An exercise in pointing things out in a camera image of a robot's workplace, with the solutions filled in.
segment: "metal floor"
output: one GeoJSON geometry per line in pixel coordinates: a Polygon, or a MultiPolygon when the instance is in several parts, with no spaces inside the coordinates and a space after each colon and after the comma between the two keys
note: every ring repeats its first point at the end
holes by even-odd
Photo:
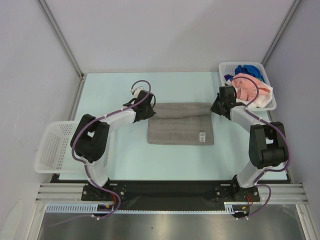
{"type": "Polygon", "coordinates": [[[304,240],[295,205],[268,205],[249,220],[212,214],[115,214],[97,221],[46,213],[38,240],[304,240]]]}

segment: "light blue table surface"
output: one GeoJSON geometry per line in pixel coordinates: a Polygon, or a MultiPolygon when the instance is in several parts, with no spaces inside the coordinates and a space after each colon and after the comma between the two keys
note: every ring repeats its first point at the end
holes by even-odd
{"type": "MultiPolygon", "coordinates": [[[[221,85],[218,72],[89,73],[75,120],[84,114],[100,117],[120,109],[132,98],[130,89],[137,80],[150,82],[157,103],[213,103],[221,85]]],[[[139,86],[148,89],[145,83],[139,86]]],[[[257,113],[268,120],[266,112],[257,113]]],[[[110,179],[232,179],[249,161],[249,134],[237,123],[214,113],[212,124],[214,145],[211,146],[148,144],[147,120],[118,129],[108,171],[110,179]]],[[[83,166],[75,162],[75,167],[81,173],[62,173],[60,179],[86,180],[83,166]]],[[[286,180],[287,176],[285,172],[268,172],[262,179],[286,180]]]]}

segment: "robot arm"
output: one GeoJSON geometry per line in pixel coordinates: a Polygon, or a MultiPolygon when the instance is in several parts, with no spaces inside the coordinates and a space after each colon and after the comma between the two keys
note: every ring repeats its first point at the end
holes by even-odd
{"type": "MultiPolygon", "coordinates": [[[[244,104],[236,102],[233,86],[219,88],[211,111],[238,123],[250,133],[248,151],[250,161],[239,174],[233,177],[232,194],[249,191],[267,169],[277,167],[288,160],[288,149],[283,138],[271,126],[261,123],[245,112],[244,104]]],[[[281,122],[271,122],[271,124],[285,134],[281,122]]]]}
{"type": "Polygon", "coordinates": [[[112,151],[112,147],[110,147],[112,132],[124,125],[151,118],[156,114],[151,107],[151,101],[154,97],[151,92],[147,96],[148,92],[142,87],[131,92],[133,99],[124,104],[122,108],[126,108],[126,110],[118,110],[117,113],[106,115],[89,126],[88,124],[96,117],[90,114],[84,115],[70,142],[70,146],[73,147],[76,137],[83,131],[75,143],[74,151],[80,157],[79,160],[85,164],[85,170],[90,172],[89,174],[87,172],[87,175],[90,176],[89,181],[93,180],[100,187],[108,180],[106,165],[108,153],[112,151]]]}

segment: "white plastic basket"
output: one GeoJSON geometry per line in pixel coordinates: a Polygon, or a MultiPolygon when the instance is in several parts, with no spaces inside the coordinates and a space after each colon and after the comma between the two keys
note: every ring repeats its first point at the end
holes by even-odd
{"type": "MultiPolygon", "coordinates": [[[[260,70],[260,72],[264,78],[265,84],[271,86],[264,66],[259,62],[252,62],[252,61],[227,61],[227,62],[220,63],[219,64],[219,73],[220,73],[220,80],[221,80],[222,86],[224,86],[226,83],[225,75],[230,74],[230,75],[234,76],[235,70],[239,65],[241,65],[241,66],[253,65],[253,66],[257,67],[260,70]]],[[[272,100],[267,104],[267,106],[265,106],[264,108],[256,107],[256,108],[251,109],[251,111],[271,111],[271,110],[276,109],[276,107],[277,107],[276,99],[275,99],[274,94],[272,93],[272,100]]]]}
{"type": "MultiPolygon", "coordinates": [[[[83,173],[84,164],[73,159],[70,142],[77,129],[79,121],[52,122],[45,130],[39,150],[35,157],[34,170],[37,173],[62,174],[83,173]]],[[[112,155],[114,133],[107,139],[107,146],[103,156],[103,168],[112,155]]]]}

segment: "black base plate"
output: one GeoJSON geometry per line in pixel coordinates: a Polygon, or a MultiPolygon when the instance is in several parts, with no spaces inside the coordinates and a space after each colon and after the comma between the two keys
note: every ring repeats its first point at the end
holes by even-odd
{"type": "MultiPolygon", "coordinates": [[[[120,210],[223,211],[224,202],[248,203],[247,195],[231,196],[230,183],[231,181],[109,181],[104,188],[120,196],[120,210]]],[[[253,189],[249,194],[254,202],[260,201],[258,189],[253,189]]],[[[88,184],[83,188],[81,200],[107,202],[113,201],[113,196],[88,184]]]]}

